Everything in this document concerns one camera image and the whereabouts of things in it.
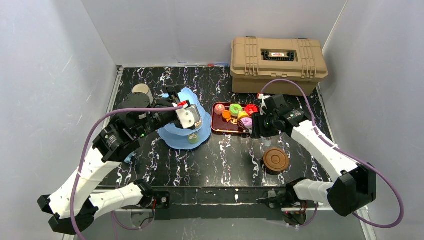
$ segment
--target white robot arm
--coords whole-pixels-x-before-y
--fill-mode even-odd
[[[332,180],[320,182],[300,178],[288,183],[286,189],[294,202],[324,203],[346,217],[376,199],[376,173],[335,151],[333,148],[337,145],[313,126],[309,113],[288,107],[281,94],[259,98],[262,105],[260,113],[252,116],[252,138],[271,137],[280,131],[287,133],[321,164]]]
[[[190,102],[181,102],[178,93],[181,91],[177,85],[167,86],[165,89],[168,98],[159,99],[155,108],[177,107],[181,109],[163,112],[125,112],[113,116],[109,124],[100,132],[93,141],[92,148],[88,151],[82,171],[77,170],[53,194],[42,195],[37,203],[43,212],[52,214],[49,225],[54,232],[75,235],[76,232],[71,221],[71,194],[77,175],[80,175],[73,201],[75,220],[80,231],[87,229],[95,219],[111,211],[126,206],[150,206],[157,198],[155,208],[168,208],[169,196],[162,201],[168,193],[161,195],[154,192],[143,180],[136,180],[129,185],[105,193],[93,194],[93,190],[126,157],[140,147],[139,139],[174,123],[182,129],[197,129],[200,127],[201,117],[196,105]],[[149,108],[149,97],[143,93],[131,93],[118,109]]]
[[[93,147],[85,157],[82,172],[78,169],[63,186],[51,195],[43,195],[38,205],[43,212],[52,214],[49,224],[54,232],[75,235],[71,223],[71,192],[77,175],[74,205],[76,223],[80,231],[87,229],[93,221],[111,211],[126,206],[149,206],[159,198],[158,192],[142,179],[128,186],[105,193],[92,194],[102,180],[125,158],[140,147],[139,139],[175,123],[180,128],[195,129],[200,125],[200,115],[195,105],[180,102],[178,86],[168,86],[169,98],[158,101],[155,107],[183,106],[177,111],[164,113],[126,112],[115,115],[93,142]],[[142,93],[132,93],[118,108],[150,107],[149,97]],[[375,200],[376,175],[354,160],[334,151],[318,135],[325,137],[314,126],[308,114],[302,109],[292,109],[286,105],[283,95],[264,97],[260,113],[252,115],[252,138],[287,133],[308,150],[324,167],[334,182],[318,182],[305,178],[297,179],[286,186],[286,202],[314,201],[330,205],[339,215],[347,216]],[[167,201],[157,201],[157,208],[168,208]]]

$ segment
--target small white cup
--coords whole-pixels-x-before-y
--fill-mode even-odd
[[[140,83],[140,84],[135,85],[132,88],[132,93],[143,93],[143,94],[146,94],[148,96],[148,99],[150,100],[150,103],[153,103],[152,91],[150,91],[150,87],[147,86],[144,83]]]

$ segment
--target tan toolbox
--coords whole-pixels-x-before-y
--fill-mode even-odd
[[[231,51],[234,93],[259,93],[274,79],[288,79],[309,96],[329,74],[319,40],[237,37]],[[302,95],[286,82],[275,82],[263,93]]]

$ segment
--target pink donut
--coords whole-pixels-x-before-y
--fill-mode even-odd
[[[215,108],[213,109],[216,115],[222,115],[225,111],[225,107],[222,104],[215,105]]]

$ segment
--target white wall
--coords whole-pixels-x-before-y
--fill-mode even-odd
[[[324,50],[321,84],[336,142],[385,173],[401,192],[405,217],[381,240],[424,236],[424,2],[351,0]],[[399,205],[379,180],[371,220],[392,223]]]
[[[229,63],[235,37],[323,46],[345,0],[82,0],[117,65]]]
[[[0,239],[59,239],[37,199],[77,167],[116,66],[79,0],[0,5]]]

